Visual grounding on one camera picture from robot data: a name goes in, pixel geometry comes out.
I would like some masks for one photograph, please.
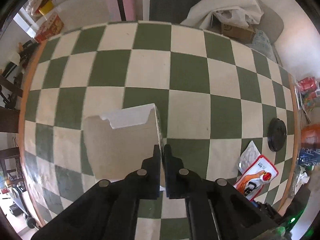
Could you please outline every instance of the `black round lid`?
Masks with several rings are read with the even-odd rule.
[[[280,151],[287,138],[285,124],[279,118],[273,118],[268,128],[268,145],[271,151]]]

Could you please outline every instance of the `table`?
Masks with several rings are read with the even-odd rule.
[[[83,118],[148,103],[173,155],[203,178],[236,182],[238,158],[253,140],[279,171],[256,200],[280,206],[294,152],[290,75],[259,52],[209,31],[139,21],[57,35],[32,64],[21,103],[22,163],[45,223],[95,183]],[[277,153],[267,143],[274,117],[288,133]],[[141,200],[137,239],[188,237],[184,200],[165,193]]]

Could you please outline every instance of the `pink suitcase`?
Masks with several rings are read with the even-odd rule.
[[[112,22],[136,20],[135,0],[106,0]]]

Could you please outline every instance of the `cardboard box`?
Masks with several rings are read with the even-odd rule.
[[[235,38],[243,43],[252,43],[255,30],[249,25],[249,28],[238,27],[230,24],[221,23],[221,34]]]
[[[118,181],[140,169],[142,161],[152,157],[155,144],[159,144],[163,152],[155,104],[87,117],[83,130],[88,160],[96,181]],[[160,176],[160,185],[164,187],[162,167]]]
[[[53,12],[49,19],[41,24],[39,30],[36,32],[35,40],[38,42],[44,41],[61,32],[63,22],[56,12]]]

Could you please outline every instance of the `white and red package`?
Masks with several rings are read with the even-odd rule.
[[[251,201],[259,194],[263,185],[270,183],[278,174],[276,167],[264,155],[260,155],[233,187]]]

